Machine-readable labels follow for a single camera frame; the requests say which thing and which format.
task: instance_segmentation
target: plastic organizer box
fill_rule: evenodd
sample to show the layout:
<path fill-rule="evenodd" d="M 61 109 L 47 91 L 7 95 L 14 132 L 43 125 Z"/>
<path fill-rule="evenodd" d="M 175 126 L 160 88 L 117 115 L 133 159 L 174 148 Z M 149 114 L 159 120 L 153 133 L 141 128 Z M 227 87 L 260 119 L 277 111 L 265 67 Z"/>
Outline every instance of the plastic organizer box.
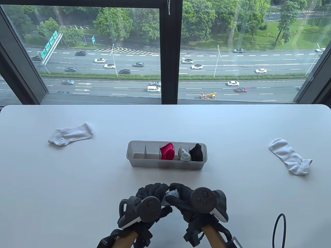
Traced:
<path fill-rule="evenodd" d="M 175 157 L 173 160 L 162 160 L 160 148 L 172 143 L 174 145 Z M 201 145 L 203 160 L 181 161 L 179 160 L 178 150 L 181 146 L 189 152 L 196 143 L 166 142 L 166 141 L 130 141 L 126 158 L 130 161 L 132 167 L 160 168 L 160 169 L 181 169 L 181 170 L 201 170 L 207 162 L 207 147 Z"/>

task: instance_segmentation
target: yellow vehicle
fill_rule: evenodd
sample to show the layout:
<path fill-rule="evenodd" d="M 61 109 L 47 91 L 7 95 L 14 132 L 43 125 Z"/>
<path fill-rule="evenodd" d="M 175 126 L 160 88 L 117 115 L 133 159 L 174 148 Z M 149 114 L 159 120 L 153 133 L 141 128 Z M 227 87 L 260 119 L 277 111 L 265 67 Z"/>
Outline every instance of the yellow vehicle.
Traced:
<path fill-rule="evenodd" d="M 216 92 L 204 95 L 201 93 L 201 99 L 216 99 Z"/>

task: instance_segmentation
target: white van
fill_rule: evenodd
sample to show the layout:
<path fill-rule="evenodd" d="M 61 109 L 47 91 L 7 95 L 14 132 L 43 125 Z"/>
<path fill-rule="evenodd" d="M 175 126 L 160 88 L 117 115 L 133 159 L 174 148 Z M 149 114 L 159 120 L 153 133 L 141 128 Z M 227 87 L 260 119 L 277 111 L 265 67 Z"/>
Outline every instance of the white van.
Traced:
<path fill-rule="evenodd" d="M 147 92 L 160 92 L 161 88 L 157 86 L 148 86 L 147 87 Z"/>

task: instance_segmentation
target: black sock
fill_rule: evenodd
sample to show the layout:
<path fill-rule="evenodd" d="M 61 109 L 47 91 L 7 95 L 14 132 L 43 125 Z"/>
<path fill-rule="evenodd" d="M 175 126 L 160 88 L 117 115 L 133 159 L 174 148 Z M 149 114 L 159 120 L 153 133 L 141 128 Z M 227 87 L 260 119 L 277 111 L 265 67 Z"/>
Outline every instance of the black sock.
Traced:
<path fill-rule="evenodd" d="M 204 159 L 204 156 L 202 154 L 201 145 L 196 144 L 195 147 L 193 147 L 190 150 L 190 155 L 191 155 L 191 160 L 192 161 L 202 162 L 203 159 Z"/>

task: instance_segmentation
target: black glove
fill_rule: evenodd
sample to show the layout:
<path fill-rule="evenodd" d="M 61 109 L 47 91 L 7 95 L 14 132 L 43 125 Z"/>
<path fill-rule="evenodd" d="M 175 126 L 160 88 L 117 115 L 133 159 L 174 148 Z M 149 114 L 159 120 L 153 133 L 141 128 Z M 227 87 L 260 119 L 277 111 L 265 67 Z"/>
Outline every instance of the black glove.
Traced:
<path fill-rule="evenodd" d="M 224 233 L 228 241 L 232 239 L 230 231 L 223 227 L 214 215 L 199 213 L 191 205 L 190 198 L 193 192 L 191 188 L 178 183 L 170 184 L 169 190 L 172 191 L 175 189 L 179 193 L 179 198 L 169 195 L 166 197 L 166 201 L 172 206 L 178 208 L 182 213 L 184 220 L 189 223 L 188 228 L 186 229 L 186 234 L 184 235 L 186 242 L 190 242 L 193 247 L 199 245 L 204 233 L 200 238 L 198 238 L 198 234 L 202 232 L 201 228 L 207 225 L 211 225 L 217 231 Z"/>
<path fill-rule="evenodd" d="M 165 193 L 169 189 L 168 185 L 156 183 L 156 184 L 148 184 L 143 188 L 138 189 L 136 197 L 140 200 L 145 199 L 148 196 L 155 196 L 162 202 Z M 132 231 L 138 234 L 136 242 L 133 244 L 134 248 L 144 248 L 145 246 L 149 246 L 151 243 L 150 239 L 153 235 L 150 233 L 149 229 L 155 222 L 158 222 L 160 218 L 167 216 L 169 213 L 172 212 L 171 206 L 167 206 L 161 209 L 159 216 L 152 222 L 136 222 L 133 225 L 125 228 L 124 230 L 115 229 L 112 231 L 110 236 L 103 238 L 97 248 L 111 248 L 116 240 L 117 237 L 126 237 Z"/>

